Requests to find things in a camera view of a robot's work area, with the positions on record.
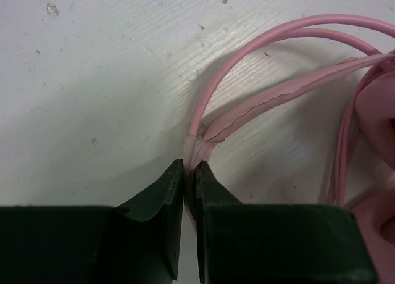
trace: pink object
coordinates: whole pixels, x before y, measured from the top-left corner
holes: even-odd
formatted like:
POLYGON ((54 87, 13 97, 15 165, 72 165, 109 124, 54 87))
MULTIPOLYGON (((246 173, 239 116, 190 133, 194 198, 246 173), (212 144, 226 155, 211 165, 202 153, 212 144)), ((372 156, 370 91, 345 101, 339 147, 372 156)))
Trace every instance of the pink object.
MULTIPOLYGON (((219 142, 225 141, 233 132, 263 112, 298 98, 329 81, 371 66, 358 84, 341 121, 334 164, 333 204, 344 206, 346 172, 359 135, 358 128, 350 135, 354 110, 357 112, 362 132, 375 151, 395 170, 395 129, 391 125, 391 119, 395 118, 395 67, 393 64, 395 55, 392 52, 382 54, 366 42, 338 31, 304 28, 329 23, 365 27, 395 38, 395 26, 390 23, 344 14, 317 15, 293 20, 254 38, 230 57, 228 62, 212 77, 199 98, 184 143, 184 162, 187 172, 192 172, 202 160, 208 161, 212 150, 219 142), (201 119, 211 96, 226 74, 243 57, 272 42, 308 36, 348 44, 365 53, 367 57, 342 61, 251 96, 245 102, 214 119, 203 135, 198 136, 201 119)), ((188 186, 187 193, 189 206, 194 212, 192 185, 188 186)), ((380 280, 384 284, 395 284, 395 246, 387 242, 380 233, 381 226, 395 215, 395 206, 392 206, 395 204, 391 202, 394 198, 395 189, 391 189, 367 199, 354 210, 368 250, 379 271, 380 280)))

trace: pink cord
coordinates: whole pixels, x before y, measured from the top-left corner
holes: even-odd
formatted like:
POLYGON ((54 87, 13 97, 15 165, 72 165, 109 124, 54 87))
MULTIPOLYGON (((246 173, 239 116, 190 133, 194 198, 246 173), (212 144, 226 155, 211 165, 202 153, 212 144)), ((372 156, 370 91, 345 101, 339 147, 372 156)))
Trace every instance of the pink cord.
MULTIPOLYGON (((384 73, 382 72, 382 69, 386 72, 392 71, 393 65, 389 60, 393 61, 395 58, 392 53, 382 54, 366 42, 345 33, 325 29, 303 28, 311 25, 329 23, 365 27, 395 38, 395 26, 390 23, 368 17, 342 14, 318 15, 293 20, 268 30, 254 38, 239 49, 236 54, 234 54, 212 77, 211 81, 199 98, 196 110, 191 120, 191 125, 189 126, 188 135, 185 138, 184 161, 187 172, 193 171, 201 160, 208 161, 211 151, 219 142, 224 141, 226 137, 230 136, 234 131, 259 114, 306 94, 329 81, 343 77, 363 67, 374 65, 374 67, 365 74, 359 83, 355 95, 351 100, 349 107, 346 109, 339 131, 338 148, 335 160, 334 202, 341 206, 344 204, 345 179, 350 157, 349 153, 352 152, 359 133, 356 131, 357 134, 352 138, 349 148, 349 130, 352 116, 354 114, 356 97, 373 78, 384 73), (368 57, 354 59, 353 61, 347 61, 326 69, 321 69, 314 73, 304 75, 300 78, 295 78, 294 80, 287 81, 265 90, 214 119, 207 127, 203 137, 198 138, 198 129, 201 119, 211 96, 226 74, 243 57, 272 42, 288 38, 308 36, 327 38, 348 44, 364 52, 368 57)), ((193 198, 193 195, 188 195, 188 199, 191 198, 193 198)))

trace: white surface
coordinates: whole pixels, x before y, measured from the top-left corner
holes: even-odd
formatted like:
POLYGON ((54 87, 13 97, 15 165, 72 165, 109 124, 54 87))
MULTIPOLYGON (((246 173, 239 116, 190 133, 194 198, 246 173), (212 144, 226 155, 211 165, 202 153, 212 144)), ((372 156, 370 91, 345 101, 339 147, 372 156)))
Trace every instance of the white surface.
MULTIPOLYGON (((322 13, 392 22, 395 0, 0 0, 0 203, 129 199, 181 157, 193 98, 224 55, 268 28, 322 13), (58 16, 47 13, 48 3, 58 16)), ((328 27, 382 51, 395 47, 379 33, 328 27)), ((355 55, 323 40, 271 46, 226 77, 209 112, 355 55)), ((249 203, 316 203, 359 77, 248 124, 214 152, 218 179, 249 203)), ((349 198, 389 186, 391 173, 363 141, 355 159, 349 198)), ((184 220, 178 282, 199 283, 197 267, 196 239, 184 220)))

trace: scratched white surface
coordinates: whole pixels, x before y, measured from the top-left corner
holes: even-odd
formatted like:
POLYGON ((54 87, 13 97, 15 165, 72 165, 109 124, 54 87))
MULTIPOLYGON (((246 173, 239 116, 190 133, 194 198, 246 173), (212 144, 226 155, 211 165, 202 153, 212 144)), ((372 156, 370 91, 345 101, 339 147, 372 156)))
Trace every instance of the scratched white surface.
MULTIPOLYGON (((224 56, 268 28, 323 13, 393 22, 395 0, 0 0, 0 204, 124 202, 181 157, 192 100, 224 56)), ((327 27, 395 48, 379 33, 327 27)), ((208 113, 355 55, 323 40, 270 46, 226 77, 208 113)), ((247 203, 316 203, 360 74, 249 123, 213 153, 218 179, 247 203)), ((349 199, 390 186, 364 140, 349 175, 349 199)), ((197 267, 184 220, 178 282, 199 283, 197 267)))

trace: pink cable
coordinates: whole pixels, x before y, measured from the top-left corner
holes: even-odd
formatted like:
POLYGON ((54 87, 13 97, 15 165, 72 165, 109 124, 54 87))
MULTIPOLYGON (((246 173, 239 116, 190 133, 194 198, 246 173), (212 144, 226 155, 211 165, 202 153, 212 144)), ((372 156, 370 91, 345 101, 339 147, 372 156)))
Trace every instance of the pink cable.
MULTIPOLYGON (((248 44, 243 46, 233 57, 230 58, 230 60, 217 72, 216 75, 211 79, 210 83, 207 85, 205 92, 203 92, 202 96, 199 99, 199 103, 197 105, 197 108, 195 110, 195 113, 193 115, 191 125, 189 127, 189 136, 186 138, 186 146, 185 146, 185 161, 187 163, 187 169, 194 169, 199 161, 201 159, 207 159, 209 158, 209 154, 211 150, 215 147, 216 142, 214 141, 213 143, 208 143, 207 140, 213 140, 215 137, 207 139, 207 136, 204 136, 204 142, 200 149, 196 148, 196 144, 198 142, 197 139, 197 132, 198 128, 200 125, 200 121, 202 119, 204 110, 207 107, 207 104, 213 95, 216 87, 218 84, 222 81, 222 79, 225 77, 225 75, 233 68, 234 65, 236 65, 244 56, 247 54, 251 53, 252 51, 256 50, 257 48, 260 48, 262 46, 268 45, 269 43, 278 41, 278 40, 283 40, 287 38, 295 38, 295 37, 302 37, 302 36, 315 36, 315 37, 321 37, 321 38, 328 38, 328 39, 333 39, 339 42, 346 43, 348 45, 351 45, 362 52, 366 53, 367 55, 376 55, 374 57, 370 58, 364 58, 359 59, 359 61, 350 61, 346 62, 340 65, 340 67, 332 66, 331 71, 328 75, 331 75, 329 79, 326 79, 325 73, 321 73, 323 77, 320 79, 323 80, 320 83, 307 88, 306 85, 303 85, 301 83, 301 89, 304 89, 303 91, 300 91, 295 97, 292 97, 292 94, 295 94, 297 91, 294 92, 289 92, 288 96, 289 98, 284 100, 284 101, 278 101, 275 104, 272 104, 272 107, 278 106, 279 104, 283 104, 286 101, 290 101, 293 98, 296 98, 297 96, 300 96, 316 87, 321 85, 322 83, 325 83, 327 81, 331 81, 333 79, 336 79, 338 77, 344 76, 345 74, 351 73, 361 67, 367 67, 369 65, 373 64, 378 64, 379 62, 388 60, 389 58, 393 59, 392 55, 382 55, 379 54, 380 52, 377 51, 374 47, 371 45, 363 42, 362 40, 359 40, 358 38, 355 38, 351 35, 347 35, 344 33, 340 33, 337 31, 330 31, 330 30, 324 30, 324 29, 300 29, 302 27, 310 26, 310 25, 318 25, 318 24, 323 24, 323 23, 340 23, 340 24, 346 24, 346 25, 356 25, 360 27, 365 27, 365 28, 370 28, 372 30, 380 31, 382 33, 385 33, 389 36, 395 37, 395 26, 382 22, 379 20, 367 18, 367 17, 359 17, 359 16, 354 16, 354 15, 319 15, 315 17, 306 17, 304 19, 300 20, 294 20, 289 23, 285 23, 283 25, 280 25, 276 28, 273 28, 257 38, 254 38, 252 41, 250 41, 248 44)), ((383 67, 386 71, 392 70, 392 65, 388 64, 380 64, 381 67, 383 67)), ((366 85, 366 82, 369 81, 373 75, 377 75, 379 72, 379 66, 376 66, 372 68, 366 76, 362 79, 359 87, 357 88, 357 92, 361 91, 364 86, 366 85)), ((311 85, 313 85, 316 81, 314 81, 314 78, 312 80, 311 85)), ((354 112, 353 106, 355 106, 355 98, 356 95, 354 96, 353 100, 351 101, 349 107, 347 108, 347 111, 343 117, 342 124, 341 124, 341 129, 339 133, 339 140, 338 140, 338 149, 336 152, 336 161, 335 161, 335 193, 336 193, 336 200, 338 204, 342 204, 344 202, 344 182, 343 180, 345 179, 345 173, 347 170, 347 155, 348 153, 343 153, 343 151, 347 151, 347 144, 348 144, 348 134, 349 134, 349 126, 351 123, 351 118, 354 112)), ((253 117, 250 119, 247 119, 244 121, 247 122, 254 118, 255 116, 263 113, 266 111, 265 109, 257 111, 253 117)), ((232 118, 232 116, 235 116, 237 112, 234 113, 227 113, 228 118, 232 118)), ((351 150, 353 149, 356 142, 355 138, 352 143, 351 143, 351 150)))

